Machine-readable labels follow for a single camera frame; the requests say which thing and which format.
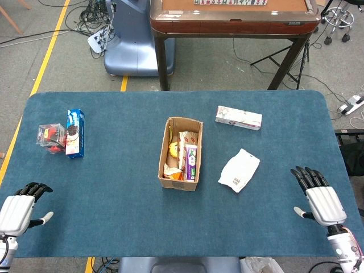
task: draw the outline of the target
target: white box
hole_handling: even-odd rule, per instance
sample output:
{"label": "white box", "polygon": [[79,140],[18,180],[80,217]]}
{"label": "white box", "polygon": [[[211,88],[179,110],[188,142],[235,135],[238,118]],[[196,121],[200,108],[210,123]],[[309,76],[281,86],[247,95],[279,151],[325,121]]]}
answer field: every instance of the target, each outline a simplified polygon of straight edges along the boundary
{"label": "white box", "polygon": [[262,125],[262,115],[219,105],[215,121],[252,130],[259,130]]}

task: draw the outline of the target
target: robotic hand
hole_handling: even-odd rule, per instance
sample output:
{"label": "robotic hand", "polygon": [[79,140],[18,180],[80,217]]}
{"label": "robotic hand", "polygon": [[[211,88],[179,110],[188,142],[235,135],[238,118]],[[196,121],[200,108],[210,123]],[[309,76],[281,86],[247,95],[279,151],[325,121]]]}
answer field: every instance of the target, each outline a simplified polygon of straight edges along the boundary
{"label": "robotic hand", "polygon": [[0,211],[0,272],[8,272],[13,261],[18,243],[16,238],[34,226],[44,225],[51,219],[53,212],[43,218],[30,220],[34,203],[44,192],[53,192],[45,184],[29,183],[18,190],[14,196],[5,199]]}
{"label": "robotic hand", "polygon": [[318,171],[297,166],[291,172],[306,195],[312,212],[304,212],[298,207],[294,207],[294,211],[300,217],[316,220],[328,228],[328,240],[344,273],[364,273],[364,266],[360,267],[364,258],[362,250],[351,231],[342,225],[346,213],[335,190]]}

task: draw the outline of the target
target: wooden table leg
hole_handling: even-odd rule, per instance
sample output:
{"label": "wooden table leg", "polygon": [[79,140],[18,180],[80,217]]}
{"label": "wooden table leg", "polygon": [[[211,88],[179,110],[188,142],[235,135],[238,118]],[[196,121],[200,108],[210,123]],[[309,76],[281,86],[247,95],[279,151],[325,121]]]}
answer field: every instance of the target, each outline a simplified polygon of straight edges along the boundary
{"label": "wooden table leg", "polygon": [[25,2],[24,0],[18,0],[18,2],[20,3],[20,4],[22,4],[23,5],[23,7],[25,7],[25,8],[27,8],[27,9],[31,9],[31,6],[27,3],[27,2]]}
{"label": "wooden table leg", "polygon": [[301,52],[302,48],[305,46],[309,37],[304,38],[296,38],[293,41],[291,49],[287,52],[287,55],[284,57],[278,71],[275,73],[275,76],[268,87],[268,90],[277,90],[279,85],[282,83],[284,77],[289,72],[293,62],[296,60],[297,56]]}
{"label": "wooden table leg", "polygon": [[165,41],[164,38],[154,37],[160,89],[162,91],[169,91],[168,78],[167,78],[166,47],[164,45],[164,41]]}
{"label": "wooden table leg", "polygon": [[2,6],[0,6],[0,13],[2,13],[5,16],[5,18],[9,21],[9,23],[16,29],[16,31],[19,34],[23,34],[23,31],[20,30],[18,25],[10,18],[9,14],[6,13],[6,11],[2,8]]}

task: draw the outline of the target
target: yellow floor line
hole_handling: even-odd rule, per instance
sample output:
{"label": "yellow floor line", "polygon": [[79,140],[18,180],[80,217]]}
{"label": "yellow floor line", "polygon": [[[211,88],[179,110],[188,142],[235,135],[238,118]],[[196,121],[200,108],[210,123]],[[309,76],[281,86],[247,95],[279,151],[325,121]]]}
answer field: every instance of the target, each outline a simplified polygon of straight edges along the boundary
{"label": "yellow floor line", "polygon": [[[64,2],[64,6],[67,6],[69,4],[71,0],[65,0]],[[44,60],[42,62],[42,66],[40,67],[38,76],[36,77],[32,92],[30,93],[30,97],[33,96],[37,91],[38,91],[38,87],[40,85],[40,82],[42,80],[44,71],[46,70],[49,58],[51,57],[52,51],[53,51],[53,47],[55,46],[56,40],[57,40],[57,34],[58,34],[58,30],[61,29],[62,23],[63,23],[63,19],[64,16],[66,15],[66,11],[67,11],[67,7],[63,7],[61,14],[59,15],[59,19],[55,28],[55,32],[53,33],[53,37],[51,39],[51,42],[49,43],[48,46],[48,50],[47,53],[45,54]]]}
{"label": "yellow floor line", "polygon": [[127,87],[128,76],[123,76],[123,80],[121,82],[120,92],[125,92]]}
{"label": "yellow floor line", "polygon": [[[65,0],[64,6],[67,6],[70,1],[71,0]],[[67,7],[63,7],[62,11],[61,11],[61,14],[59,15],[59,19],[58,19],[58,22],[57,22],[57,25],[56,25],[56,28],[55,28],[55,32],[53,33],[53,37],[51,39],[51,42],[49,43],[47,53],[45,54],[45,57],[44,57],[43,62],[42,62],[42,66],[39,69],[39,73],[38,73],[38,76],[36,77],[34,86],[32,88],[32,92],[30,93],[30,97],[32,95],[34,95],[38,91],[38,87],[39,87],[40,82],[42,80],[44,71],[45,71],[45,69],[47,67],[49,58],[51,57],[53,47],[55,46],[55,43],[56,43],[56,40],[57,40],[58,30],[61,29],[61,25],[63,23],[63,19],[64,19],[64,16],[66,14],[66,11],[67,11]],[[14,146],[15,146],[16,138],[18,137],[18,132],[19,132],[21,121],[22,121],[22,118],[20,118],[20,121],[18,123],[18,127],[15,130],[15,133],[14,133],[14,136],[13,136],[13,138],[11,140],[9,149],[6,152],[4,162],[1,165],[1,169],[0,169],[0,186],[2,184],[2,180],[4,179],[5,172],[6,172],[7,166],[9,164],[9,161],[10,161],[10,158],[11,158],[11,154],[13,153],[13,149],[14,149]]]}
{"label": "yellow floor line", "polygon": [[[126,91],[127,81],[128,81],[128,76],[123,76],[123,80],[122,80],[121,86],[120,86],[120,92],[125,92]],[[91,264],[92,264],[92,266],[95,264],[95,257],[88,257],[87,258],[85,273],[92,273],[93,272]]]}

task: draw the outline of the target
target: gray floor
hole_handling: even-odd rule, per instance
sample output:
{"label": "gray floor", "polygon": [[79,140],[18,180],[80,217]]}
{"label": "gray floor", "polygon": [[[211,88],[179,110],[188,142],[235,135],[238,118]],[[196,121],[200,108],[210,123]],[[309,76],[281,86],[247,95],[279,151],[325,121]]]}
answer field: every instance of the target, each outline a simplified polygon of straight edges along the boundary
{"label": "gray floor", "polygon": [[[4,0],[1,1],[1,5],[24,31],[24,35],[53,30],[61,8],[45,7],[37,0],[27,0],[27,2],[33,7],[31,10],[26,10],[17,1]],[[63,1],[49,0],[47,3],[62,5]],[[332,91],[342,94],[345,98],[364,92],[361,90],[364,84],[364,14],[361,15],[354,6],[351,11],[357,20],[351,33],[351,41],[342,43],[341,36],[344,33],[339,30],[333,36],[332,45],[322,45],[322,49],[311,47],[310,63],[307,63],[304,69],[305,74],[319,78],[327,83]],[[71,26],[74,26],[73,21],[77,17],[78,13],[70,16],[68,22]],[[324,26],[320,25],[320,31],[314,34],[311,40],[316,40],[323,29]],[[18,34],[15,30],[0,15],[0,42],[16,36]],[[323,44],[325,37],[323,34],[318,42]],[[44,39],[0,48],[0,151],[6,152],[9,147],[49,41],[50,39]],[[285,40],[235,40],[238,56],[249,61],[257,60],[287,45],[289,42]],[[176,64],[175,73],[169,78],[172,90],[266,89],[273,77],[273,74],[261,74],[248,63],[237,60],[231,39],[179,39]],[[276,71],[276,67],[269,61],[258,64],[258,67],[265,72]],[[297,72],[298,67],[292,70],[293,74]],[[113,77],[105,72],[102,59],[92,59],[86,37],[69,32],[58,37],[38,92],[119,92],[121,81],[121,77]],[[285,82],[288,86],[295,87],[288,78]],[[308,76],[303,77],[301,88],[318,90],[324,95],[329,94],[322,83]],[[159,90],[158,79],[130,78],[127,91],[139,90]],[[327,96],[326,100],[331,110],[336,110],[341,105],[331,95]],[[333,121],[334,128],[351,128],[349,123],[351,117],[360,117],[360,112]],[[357,126],[364,127],[364,122],[359,122]],[[363,179],[355,177],[351,182],[358,206],[364,208]],[[308,272],[310,266],[316,262],[332,260],[325,257],[276,259],[284,272],[291,273]],[[16,259],[11,272],[84,272],[85,264],[86,258]],[[323,265],[316,272],[328,272],[329,268],[331,266]]]}

